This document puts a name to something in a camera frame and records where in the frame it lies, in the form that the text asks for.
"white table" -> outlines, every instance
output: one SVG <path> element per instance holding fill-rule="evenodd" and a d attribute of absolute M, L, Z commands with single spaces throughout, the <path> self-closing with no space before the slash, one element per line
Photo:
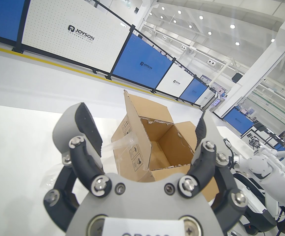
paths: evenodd
<path fill-rule="evenodd" d="M 0 235 L 53 236 L 64 233 L 49 218 L 43 198 L 63 167 L 52 131 L 61 114 L 0 106 Z M 111 141 L 121 120 L 94 118 Z M 106 173 L 117 173 L 113 152 L 102 153 Z M 79 202 L 87 189 L 77 180 Z"/>
<path fill-rule="evenodd" d="M 223 138 L 227 138 L 232 145 L 232 149 L 236 154 L 242 155 L 245 159 L 250 158 L 254 155 L 254 150 L 246 144 L 241 138 L 234 134 L 226 126 L 217 126 L 220 135 Z"/>

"white robot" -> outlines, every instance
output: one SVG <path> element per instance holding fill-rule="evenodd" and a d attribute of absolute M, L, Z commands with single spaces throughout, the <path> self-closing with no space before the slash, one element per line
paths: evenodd
<path fill-rule="evenodd" d="M 233 160 L 236 171 L 256 181 L 266 194 L 277 201 L 280 206 L 285 207 L 285 151 L 278 152 L 275 149 L 269 149 L 264 145 L 260 145 L 251 158 L 246 160 L 241 155 L 236 155 Z"/>

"white support column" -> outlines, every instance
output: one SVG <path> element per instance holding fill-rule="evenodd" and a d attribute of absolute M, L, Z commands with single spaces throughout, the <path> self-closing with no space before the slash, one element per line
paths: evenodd
<path fill-rule="evenodd" d="M 223 118 L 236 104 L 248 96 L 271 72 L 285 55 L 285 22 L 281 25 L 275 41 L 256 60 L 245 75 L 228 92 L 226 100 L 215 114 Z"/>
<path fill-rule="evenodd" d="M 231 63 L 231 61 L 228 61 L 223 68 L 220 69 L 219 73 L 216 74 L 216 76 L 211 80 L 211 82 L 208 84 L 209 86 L 211 86 L 214 81 L 217 80 L 217 78 L 223 73 L 223 71 L 229 66 L 229 64 Z"/>
<path fill-rule="evenodd" d="M 158 8 L 159 4 L 157 0 L 142 0 L 142 5 L 139 8 L 139 11 L 136 15 L 136 18 L 133 22 L 133 25 L 136 26 L 136 29 L 141 31 L 143 27 L 143 22 L 147 20 L 149 13 L 153 8 Z"/>

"cardboard box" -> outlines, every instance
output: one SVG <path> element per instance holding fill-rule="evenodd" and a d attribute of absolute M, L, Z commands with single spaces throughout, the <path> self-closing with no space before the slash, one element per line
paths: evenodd
<path fill-rule="evenodd" d="M 124 90 L 127 115 L 112 136 L 112 142 L 134 132 L 138 144 L 114 150 L 118 173 L 137 182 L 154 182 L 174 173 L 186 174 L 197 145 L 195 126 L 173 123 L 166 106 L 130 95 Z M 207 201 L 218 193 L 212 178 L 202 190 Z"/>

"white pegboard panel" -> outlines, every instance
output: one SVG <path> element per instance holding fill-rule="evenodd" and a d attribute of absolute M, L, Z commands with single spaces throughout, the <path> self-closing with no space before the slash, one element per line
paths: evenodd
<path fill-rule="evenodd" d="M 110 72 L 129 29 L 84 0 L 31 0 L 22 43 Z"/>
<path fill-rule="evenodd" d="M 157 90 L 179 97 L 193 80 L 184 67 L 173 64 L 157 87 Z"/>

